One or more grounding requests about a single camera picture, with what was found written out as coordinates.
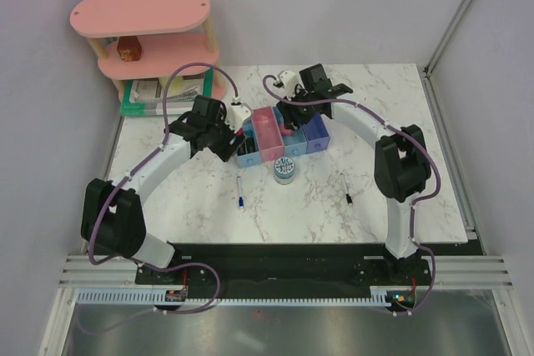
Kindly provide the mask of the pink and grey eraser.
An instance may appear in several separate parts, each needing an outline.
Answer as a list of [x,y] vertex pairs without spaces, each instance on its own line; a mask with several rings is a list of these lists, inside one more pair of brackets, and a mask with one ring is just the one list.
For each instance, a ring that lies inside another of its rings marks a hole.
[[287,128],[284,124],[280,124],[280,135],[283,138],[288,138],[293,135],[294,131],[290,128]]

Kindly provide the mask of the blue cap black highlighter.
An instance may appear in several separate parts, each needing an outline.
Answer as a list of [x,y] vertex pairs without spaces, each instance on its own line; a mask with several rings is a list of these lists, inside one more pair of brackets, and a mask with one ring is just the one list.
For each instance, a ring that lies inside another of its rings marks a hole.
[[247,137],[245,140],[247,144],[247,153],[256,153],[258,151],[257,143],[254,136]]

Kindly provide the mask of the light blue end drawer box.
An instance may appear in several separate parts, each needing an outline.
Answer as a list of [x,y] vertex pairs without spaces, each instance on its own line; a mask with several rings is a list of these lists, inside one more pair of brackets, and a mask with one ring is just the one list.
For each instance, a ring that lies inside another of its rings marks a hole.
[[248,121],[244,124],[243,132],[246,139],[236,153],[238,166],[240,168],[250,168],[262,164],[263,159],[254,134],[252,121]]

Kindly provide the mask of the purple plastic drawer box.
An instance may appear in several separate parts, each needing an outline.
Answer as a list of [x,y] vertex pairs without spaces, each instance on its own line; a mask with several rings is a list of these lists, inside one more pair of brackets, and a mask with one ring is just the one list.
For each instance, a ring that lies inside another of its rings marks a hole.
[[307,154],[322,152],[328,148],[330,135],[320,114],[317,113],[301,128],[307,141]]

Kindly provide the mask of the pink plastic drawer box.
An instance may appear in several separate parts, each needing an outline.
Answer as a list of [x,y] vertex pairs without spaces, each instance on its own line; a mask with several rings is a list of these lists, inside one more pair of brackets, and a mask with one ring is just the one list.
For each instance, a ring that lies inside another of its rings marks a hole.
[[272,107],[255,109],[252,115],[254,137],[264,163],[284,155],[285,146]]

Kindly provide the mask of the blue round cleaning gel jar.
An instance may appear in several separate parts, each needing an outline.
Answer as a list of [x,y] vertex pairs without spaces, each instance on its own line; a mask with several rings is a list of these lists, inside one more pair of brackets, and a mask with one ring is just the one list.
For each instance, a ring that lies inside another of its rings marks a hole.
[[274,178],[281,185],[292,183],[295,178],[295,161],[293,158],[282,156],[274,161]]

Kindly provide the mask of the white pen black cap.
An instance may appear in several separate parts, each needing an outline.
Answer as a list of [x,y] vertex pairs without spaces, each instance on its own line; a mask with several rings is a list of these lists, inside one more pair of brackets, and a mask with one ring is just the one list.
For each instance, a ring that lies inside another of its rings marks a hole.
[[349,188],[349,185],[346,181],[346,176],[344,173],[340,173],[340,177],[341,177],[341,180],[342,180],[342,183],[343,183],[343,186],[344,186],[344,192],[345,192],[345,200],[347,202],[348,205],[353,205],[353,200],[352,200],[352,197],[350,196],[350,188]]

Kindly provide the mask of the pink cap black highlighter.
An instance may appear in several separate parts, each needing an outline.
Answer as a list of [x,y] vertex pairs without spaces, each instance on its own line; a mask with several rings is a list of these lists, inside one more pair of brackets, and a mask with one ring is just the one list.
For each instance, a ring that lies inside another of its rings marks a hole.
[[238,156],[242,156],[244,154],[247,153],[247,144],[246,143],[243,143],[239,148],[238,148],[238,151],[237,151],[237,155]]

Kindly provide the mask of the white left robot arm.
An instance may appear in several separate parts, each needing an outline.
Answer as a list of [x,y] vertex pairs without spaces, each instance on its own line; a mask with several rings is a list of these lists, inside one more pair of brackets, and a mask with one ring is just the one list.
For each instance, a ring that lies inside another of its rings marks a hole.
[[91,181],[84,197],[81,234],[88,241],[92,264],[104,261],[96,248],[109,258],[120,256],[154,269],[164,283],[176,283],[183,274],[182,262],[174,258],[175,248],[150,234],[143,205],[153,191],[196,153],[209,149],[228,162],[244,143],[243,126],[252,110],[237,98],[231,104],[198,96],[190,111],[166,121],[164,139],[137,165],[116,178]]

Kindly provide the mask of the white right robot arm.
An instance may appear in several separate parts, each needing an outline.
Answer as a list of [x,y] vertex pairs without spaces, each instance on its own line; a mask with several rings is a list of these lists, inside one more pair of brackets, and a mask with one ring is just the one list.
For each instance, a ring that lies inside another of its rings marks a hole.
[[381,270],[388,282],[403,283],[412,274],[408,258],[417,252],[410,208],[431,177],[423,132],[416,125],[389,124],[352,98],[352,88],[333,84],[320,64],[299,73],[284,70],[275,76],[274,86],[285,90],[276,107],[286,128],[296,130],[324,115],[351,129],[374,151],[375,185],[387,206],[385,248],[392,256]]

